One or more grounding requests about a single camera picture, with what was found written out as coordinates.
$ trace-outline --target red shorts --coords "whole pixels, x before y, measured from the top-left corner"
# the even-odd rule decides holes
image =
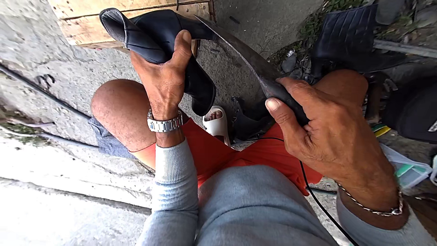
[[[292,181],[306,196],[305,180],[299,160],[290,155],[284,143],[276,139],[262,139],[250,145],[243,151],[236,151],[207,133],[192,119],[182,126],[197,169],[198,185],[200,186],[215,173],[234,166],[266,165],[270,166]],[[278,124],[274,124],[263,137],[284,139]],[[141,161],[145,164],[155,163],[155,144],[140,150]],[[309,183],[318,183],[322,175],[304,164],[306,178]]]

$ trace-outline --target knee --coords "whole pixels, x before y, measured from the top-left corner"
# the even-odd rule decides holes
[[[101,85],[91,99],[91,112],[94,116],[99,115],[103,109],[114,103],[121,103],[129,94],[144,90],[142,84],[125,79],[111,80]]]
[[[367,79],[357,71],[349,69],[339,69],[329,73],[329,75],[334,77],[341,77],[343,78],[342,80],[346,83],[354,83],[354,85],[357,86],[360,90],[367,91]]]

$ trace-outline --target leg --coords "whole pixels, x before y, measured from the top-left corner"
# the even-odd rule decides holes
[[[367,85],[366,79],[359,73],[351,70],[338,70],[323,77],[314,87],[327,94],[346,99],[351,104],[362,105]],[[284,139],[278,124],[274,124],[263,137]],[[258,140],[243,150],[238,157],[244,159],[245,162],[236,162],[235,165],[246,163],[246,165],[263,164],[273,167],[288,177],[303,194],[308,194],[305,190],[306,185],[299,160],[288,154],[283,142],[271,139]],[[322,178],[320,173],[306,165],[305,174],[310,183],[318,183]]]
[[[156,142],[155,133],[147,126],[149,109],[143,85],[131,80],[106,82],[91,101],[94,117],[131,152]]]
[[[91,102],[94,117],[141,162],[155,169],[156,136],[147,126],[149,109],[143,85],[130,80],[103,84]],[[182,130],[190,145],[199,181],[205,181],[236,153],[186,115]]]
[[[361,74],[341,69],[327,74],[314,88],[361,106],[366,96],[368,83]]]

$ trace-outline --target white sandal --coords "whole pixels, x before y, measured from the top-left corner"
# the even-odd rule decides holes
[[[214,112],[221,111],[222,117],[218,119],[212,119],[209,121],[205,121],[205,117],[207,115],[211,115]],[[226,113],[224,109],[220,106],[213,106],[209,112],[202,117],[203,126],[206,129],[206,132],[211,134],[212,136],[223,136],[225,139],[225,144],[231,146],[231,142],[229,141],[228,134],[228,120],[226,119]]]

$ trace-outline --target fingernail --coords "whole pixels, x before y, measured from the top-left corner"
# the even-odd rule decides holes
[[[279,107],[279,102],[274,98],[269,98],[266,100],[266,107],[269,111],[274,111]]]
[[[183,34],[182,34],[182,38],[186,41],[186,42],[188,42],[188,43],[191,43],[191,35],[190,35],[190,32],[189,31],[187,31],[187,30],[183,30]]]

